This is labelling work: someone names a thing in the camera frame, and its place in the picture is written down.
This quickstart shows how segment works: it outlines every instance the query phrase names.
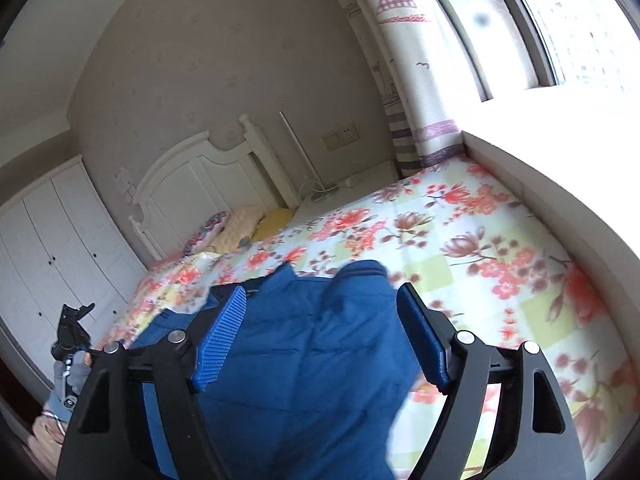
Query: bedpost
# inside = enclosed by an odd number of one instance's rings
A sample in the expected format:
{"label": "bedpost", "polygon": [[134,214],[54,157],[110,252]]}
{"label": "bedpost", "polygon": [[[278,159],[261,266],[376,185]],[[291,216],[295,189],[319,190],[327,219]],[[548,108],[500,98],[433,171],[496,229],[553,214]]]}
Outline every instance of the bedpost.
{"label": "bedpost", "polygon": [[267,139],[264,137],[264,133],[258,126],[251,122],[248,114],[241,114],[239,121],[242,126],[244,126],[244,138],[258,159],[260,159],[260,162],[284,199],[284,202],[292,209],[297,208],[300,205],[300,197],[284,173],[275,153],[271,150]]}
{"label": "bedpost", "polygon": [[146,250],[149,251],[151,256],[156,261],[162,260],[162,258],[164,258],[165,256],[162,256],[159,253],[158,249],[154,246],[153,242],[149,239],[149,237],[144,232],[146,229],[146,226],[142,226],[142,223],[146,224],[148,222],[148,214],[145,214],[144,217],[145,217],[145,220],[143,220],[143,222],[138,222],[134,215],[129,215],[129,221],[133,226],[133,232],[135,232],[138,238],[140,238],[140,241],[142,241],[142,243],[146,247]]}

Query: metal screw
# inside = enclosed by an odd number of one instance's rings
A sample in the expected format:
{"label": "metal screw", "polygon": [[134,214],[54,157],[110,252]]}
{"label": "metal screw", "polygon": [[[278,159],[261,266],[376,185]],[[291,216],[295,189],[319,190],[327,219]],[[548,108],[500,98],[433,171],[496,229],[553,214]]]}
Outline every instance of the metal screw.
{"label": "metal screw", "polygon": [[184,333],[184,330],[174,330],[169,333],[169,343],[178,344],[183,342],[186,339],[187,335]]}
{"label": "metal screw", "polygon": [[102,350],[107,354],[114,354],[118,351],[118,348],[120,348],[120,343],[117,341],[109,341]]}
{"label": "metal screw", "polygon": [[456,334],[456,337],[458,338],[458,341],[464,343],[465,345],[470,345],[473,341],[476,340],[476,336],[474,336],[468,330],[461,330]]}
{"label": "metal screw", "polygon": [[538,345],[538,343],[535,343],[533,341],[525,341],[524,349],[530,354],[537,354],[538,352],[540,352],[540,346]]}

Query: white headboard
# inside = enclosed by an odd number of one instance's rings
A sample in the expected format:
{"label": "white headboard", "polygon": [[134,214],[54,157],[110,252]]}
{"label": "white headboard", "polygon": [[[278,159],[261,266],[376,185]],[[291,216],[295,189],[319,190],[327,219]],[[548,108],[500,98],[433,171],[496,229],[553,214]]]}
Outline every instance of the white headboard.
{"label": "white headboard", "polygon": [[180,251],[218,211],[260,206],[267,212],[282,203],[300,204],[260,128],[246,114],[240,122],[245,141],[234,149],[221,152],[209,142],[209,132],[202,132],[168,150],[140,181],[133,203],[143,218],[129,220],[156,260]]}

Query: white wardrobe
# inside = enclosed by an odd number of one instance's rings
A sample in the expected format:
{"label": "white wardrobe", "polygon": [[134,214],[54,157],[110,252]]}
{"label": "white wardrobe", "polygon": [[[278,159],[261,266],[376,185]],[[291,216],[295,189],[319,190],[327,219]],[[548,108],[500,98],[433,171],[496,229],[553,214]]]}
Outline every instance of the white wardrobe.
{"label": "white wardrobe", "polygon": [[145,273],[81,156],[0,207],[0,318],[18,351],[49,380],[62,305],[95,303],[81,323],[97,343]]}

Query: pillow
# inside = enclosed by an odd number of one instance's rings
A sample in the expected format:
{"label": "pillow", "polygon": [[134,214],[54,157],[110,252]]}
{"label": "pillow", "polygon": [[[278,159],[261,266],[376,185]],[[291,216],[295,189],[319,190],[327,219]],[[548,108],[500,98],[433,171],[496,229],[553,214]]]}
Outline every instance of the pillow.
{"label": "pillow", "polygon": [[291,209],[274,209],[267,213],[254,233],[254,242],[259,242],[270,236],[274,236],[293,218],[293,210]]}
{"label": "pillow", "polygon": [[216,213],[209,218],[209,220],[204,222],[200,230],[193,235],[191,240],[187,242],[182,250],[182,254],[189,256],[190,254],[199,253],[210,246],[214,238],[222,231],[228,218],[229,213],[227,211]]}
{"label": "pillow", "polygon": [[217,253],[232,253],[247,245],[263,216],[264,212],[260,207],[243,207],[232,211],[225,228],[209,247]]}

